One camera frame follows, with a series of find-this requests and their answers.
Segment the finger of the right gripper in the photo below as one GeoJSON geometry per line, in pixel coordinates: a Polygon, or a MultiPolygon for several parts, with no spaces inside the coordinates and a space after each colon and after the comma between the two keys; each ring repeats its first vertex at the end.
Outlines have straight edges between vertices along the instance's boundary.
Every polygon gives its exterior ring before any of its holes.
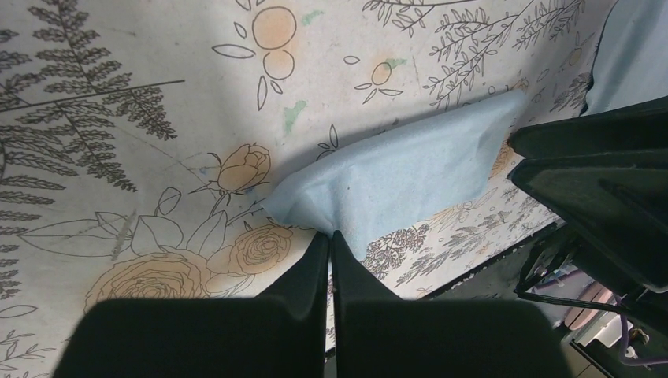
{"type": "Polygon", "coordinates": [[[509,178],[637,283],[667,290],[665,151],[525,159],[509,178]]]}
{"type": "Polygon", "coordinates": [[[508,144],[530,159],[666,149],[667,98],[521,128],[508,144]]]}

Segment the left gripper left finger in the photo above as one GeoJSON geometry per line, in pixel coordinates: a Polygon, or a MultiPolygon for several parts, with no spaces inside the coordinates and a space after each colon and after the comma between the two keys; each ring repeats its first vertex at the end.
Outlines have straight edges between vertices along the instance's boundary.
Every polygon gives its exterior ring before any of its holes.
{"type": "Polygon", "coordinates": [[[329,240],[253,298],[114,299],[77,325],[56,377],[320,377],[329,240]]]}

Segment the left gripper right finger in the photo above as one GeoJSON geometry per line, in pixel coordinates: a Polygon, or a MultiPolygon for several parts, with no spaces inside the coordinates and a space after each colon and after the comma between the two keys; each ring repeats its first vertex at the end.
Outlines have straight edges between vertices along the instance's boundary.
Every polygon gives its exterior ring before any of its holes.
{"type": "Polygon", "coordinates": [[[330,243],[340,377],[568,377],[545,316],[526,302],[406,300],[330,243]]]}

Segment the small light blue cloth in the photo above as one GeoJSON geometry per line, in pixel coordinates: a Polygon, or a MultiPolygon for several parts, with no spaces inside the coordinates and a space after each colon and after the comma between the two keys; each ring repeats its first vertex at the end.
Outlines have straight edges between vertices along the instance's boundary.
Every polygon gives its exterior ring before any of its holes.
{"type": "Polygon", "coordinates": [[[481,196],[526,101],[511,90],[352,143],[286,177],[264,210],[341,232],[361,260],[372,241],[481,196]]]}

